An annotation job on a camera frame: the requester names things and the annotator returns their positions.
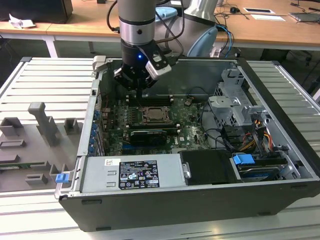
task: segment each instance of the warning label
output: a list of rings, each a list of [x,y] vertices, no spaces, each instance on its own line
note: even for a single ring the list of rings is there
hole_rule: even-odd
[[[121,161],[119,164],[119,188],[159,188],[157,161]]]

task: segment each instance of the aluminum extrusion table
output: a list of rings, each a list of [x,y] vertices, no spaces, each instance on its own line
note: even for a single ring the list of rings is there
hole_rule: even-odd
[[[48,113],[54,116],[56,122],[62,122],[66,116],[83,121],[91,81],[94,79],[91,77],[91,64],[92,59],[88,58],[35,57],[30,62],[21,62],[0,89],[0,120],[18,115],[23,124],[34,124],[34,119],[27,112],[28,105],[32,101],[44,101]],[[249,64],[319,154],[319,106],[281,66],[275,66],[267,61],[249,61]],[[54,198],[53,193],[54,189],[0,193],[0,238],[14,240],[320,238],[320,195],[300,199],[274,216],[87,233],[79,230],[77,224]]]

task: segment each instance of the motherboard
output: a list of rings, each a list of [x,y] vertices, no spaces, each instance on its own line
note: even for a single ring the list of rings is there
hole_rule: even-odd
[[[201,128],[200,103],[165,97],[147,101],[127,98],[102,109],[106,156],[175,154],[210,149]]]

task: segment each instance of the circuit board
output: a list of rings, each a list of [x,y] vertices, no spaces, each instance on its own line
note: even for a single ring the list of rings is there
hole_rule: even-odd
[[[170,120],[164,123],[173,122],[175,125],[180,125],[179,131],[175,134],[168,134],[166,143],[158,146],[132,146],[128,137],[126,138],[127,132],[130,131],[128,122],[132,121],[132,113],[143,112],[145,107],[129,106],[125,100],[118,100],[109,104],[109,113],[106,115],[108,119],[105,121],[107,124],[104,128],[106,155],[174,154],[181,150],[210,149],[207,137],[198,122],[200,106],[196,103],[186,106],[185,101],[185,97],[175,97],[170,106],[149,107],[154,111],[165,109],[166,114],[170,116]],[[141,116],[146,117],[146,115],[140,115],[136,119],[137,123],[142,121]]]

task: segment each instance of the blue plastic clip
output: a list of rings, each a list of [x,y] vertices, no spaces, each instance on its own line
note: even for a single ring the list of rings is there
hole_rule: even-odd
[[[69,173],[59,173],[55,177],[55,182],[57,184],[66,184],[69,183]]]
[[[237,154],[233,157],[233,161],[236,165],[256,163],[251,154]]]

